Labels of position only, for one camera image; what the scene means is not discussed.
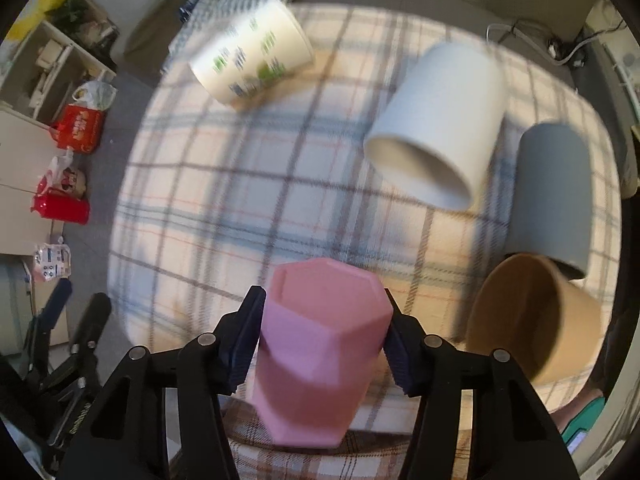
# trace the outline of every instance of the white cup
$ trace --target white cup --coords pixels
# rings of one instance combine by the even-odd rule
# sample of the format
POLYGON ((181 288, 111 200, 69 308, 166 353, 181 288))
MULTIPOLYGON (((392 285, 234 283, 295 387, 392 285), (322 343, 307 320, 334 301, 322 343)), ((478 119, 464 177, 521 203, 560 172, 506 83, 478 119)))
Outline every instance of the white cup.
POLYGON ((384 178, 422 202, 468 209, 478 195, 507 101, 485 52, 439 43, 412 68, 364 142, 384 178))
POLYGON ((189 66, 216 101, 229 104, 313 60, 300 24, 280 0, 236 17, 207 43, 189 66))

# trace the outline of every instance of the white shelf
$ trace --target white shelf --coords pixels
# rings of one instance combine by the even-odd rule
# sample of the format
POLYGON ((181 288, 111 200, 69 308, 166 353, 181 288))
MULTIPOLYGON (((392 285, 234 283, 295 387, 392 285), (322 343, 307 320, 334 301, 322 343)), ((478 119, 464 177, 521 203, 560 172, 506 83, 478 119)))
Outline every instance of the white shelf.
POLYGON ((84 81, 99 79, 110 82, 114 77, 115 72, 108 66, 51 23, 42 21, 20 44, 11 68, 0 85, 0 102, 5 102, 15 112, 49 125, 68 102, 69 95, 84 81), (62 45, 63 51, 47 74, 40 102, 31 108, 30 97, 38 79, 45 72, 35 62, 39 50, 49 40, 62 45))

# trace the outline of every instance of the hexagonal pink cup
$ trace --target hexagonal pink cup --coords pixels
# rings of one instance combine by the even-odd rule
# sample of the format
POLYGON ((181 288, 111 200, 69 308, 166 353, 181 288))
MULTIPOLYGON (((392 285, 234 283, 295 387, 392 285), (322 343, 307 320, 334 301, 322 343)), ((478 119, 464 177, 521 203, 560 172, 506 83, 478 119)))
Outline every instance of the hexagonal pink cup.
POLYGON ((340 444, 391 315, 372 272, 330 258, 277 267, 264 304, 252 398, 275 444, 340 444))

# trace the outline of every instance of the plaid tablecloth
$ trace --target plaid tablecloth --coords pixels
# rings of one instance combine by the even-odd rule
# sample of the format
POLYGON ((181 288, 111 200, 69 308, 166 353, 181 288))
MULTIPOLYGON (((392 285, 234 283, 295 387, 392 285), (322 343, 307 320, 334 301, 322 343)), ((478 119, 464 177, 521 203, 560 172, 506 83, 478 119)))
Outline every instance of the plaid tablecloth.
MULTIPOLYGON (((521 56, 442 23, 359 7, 292 9, 315 47, 313 66, 235 108, 219 105, 186 62, 225 27, 219 21, 190 39, 156 90, 130 154, 111 237, 109 294, 129 338, 153 351, 181 346, 236 310, 250 285, 266 286, 277 264, 330 256, 376 272, 425 332, 461 348, 475 294, 503 256, 520 135, 545 120, 571 124, 590 149, 591 254, 579 285, 602 302, 604 335, 618 273, 620 193, 609 137, 591 105, 521 56), (405 195, 375 173, 362 150, 406 71, 439 41, 486 48, 510 87, 482 197, 462 213, 405 195)), ((549 410, 577 393, 592 365, 538 388, 549 410)), ((252 384, 251 371, 225 415, 244 477, 399 472, 418 403, 393 384, 383 358, 353 431, 325 454, 271 446, 243 401, 252 384)), ((471 416, 465 395, 459 477, 471 416)))

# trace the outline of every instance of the white cable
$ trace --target white cable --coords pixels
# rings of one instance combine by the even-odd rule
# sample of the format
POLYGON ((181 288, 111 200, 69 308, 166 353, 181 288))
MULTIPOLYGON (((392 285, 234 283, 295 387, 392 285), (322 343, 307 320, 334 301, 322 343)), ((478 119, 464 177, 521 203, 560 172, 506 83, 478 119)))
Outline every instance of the white cable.
POLYGON ((592 38, 587 38, 586 40, 582 40, 580 43, 578 43, 574 47, 574 49, 569 53, 568 56, 558 60, 558 59, 552 58, 547 51, 545 51, 542 47, 540 47, 535 41, 533 41, 529 36, 527 36, 524 32, 522 32, 518 27, 514 27, 513 25, 506 25, 505 23, 491 23, 487 26, 486 28, 487 43, 489 43, 489 32, 492 29, 507 30, 509 32, 512 32, 513 34, 518 36, 521 40, 524 40, 531 48, 535 49, 539 54, 542 54, 542 56, 546 57, 548 62, 555 66, 564 65, 574 56, 576 52, 578 52, 578 49, 585 46, 587 43, 591 43, 591 41, 594 41, 598 38, 597 36, 593 36, 592 38))

